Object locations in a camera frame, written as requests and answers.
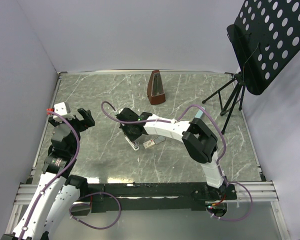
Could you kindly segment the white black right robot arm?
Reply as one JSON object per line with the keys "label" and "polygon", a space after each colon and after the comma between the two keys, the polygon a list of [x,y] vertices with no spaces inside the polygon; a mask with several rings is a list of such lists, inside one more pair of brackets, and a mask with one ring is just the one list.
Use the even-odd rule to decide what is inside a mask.
{"label": "white black right robot arm", "polygon": [[116,115],[119,128],[131,147],[137,151],[136,140],[142,135],[156,135],[182,142],[189,156],[198,162],[205,174],[208,193],[220,199],[226,193],[224,174],[217,163],[217,137],[203,122],[195,117],[191,121],[176,121],[162,118],[149,112],[137,115],[130,108],[121,109]]}

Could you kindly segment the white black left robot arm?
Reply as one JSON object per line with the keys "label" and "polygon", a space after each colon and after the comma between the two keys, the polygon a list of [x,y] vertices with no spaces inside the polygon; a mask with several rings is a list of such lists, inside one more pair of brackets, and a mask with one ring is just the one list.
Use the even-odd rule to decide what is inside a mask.
{"label": "white black left robot arm", "polygon": [[38,186],[20,222],[3,240],[51,240],[71,205],[88,197],[87,179],[71,171],[80,150],[80,133],[95,126],[95,120],[90,110],[77,111],[82,120],[64,102],[47,111],[54,129]]}

